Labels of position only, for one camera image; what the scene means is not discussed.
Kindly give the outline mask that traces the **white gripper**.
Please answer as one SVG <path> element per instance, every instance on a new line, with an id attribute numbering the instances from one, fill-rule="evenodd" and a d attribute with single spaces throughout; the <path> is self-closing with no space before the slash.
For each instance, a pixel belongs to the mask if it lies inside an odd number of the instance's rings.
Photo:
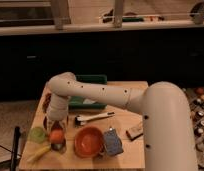
<path id="1" fill-rule="evenodd" d="M 49 119 L 51 120 L 57 120 L 57 121 L 60 121 L 60 120 L 63 120 L 63 119 L 66 119 L 68 121 L 68 116 L 67 115 L 62 115 L 62 116 L 49 116 L 48 114 L 46 114 L 45 116 L 47 116 Z"/>

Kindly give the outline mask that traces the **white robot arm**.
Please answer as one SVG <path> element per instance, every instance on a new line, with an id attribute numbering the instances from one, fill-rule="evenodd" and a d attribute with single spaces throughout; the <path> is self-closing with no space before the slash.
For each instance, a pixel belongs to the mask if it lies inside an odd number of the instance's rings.
<path id="1" fill-rule="evenodd" d="M 140 114 L 143 118 L 145 171 L 198 171 L 191 111 L 178 86 L 157 82 L 140 90 L 83 83 L 71 72 L 52 77 L 47 86 L 51 91 L 46 112 L 49 119 L 65 118 L 70 96 Z"/>

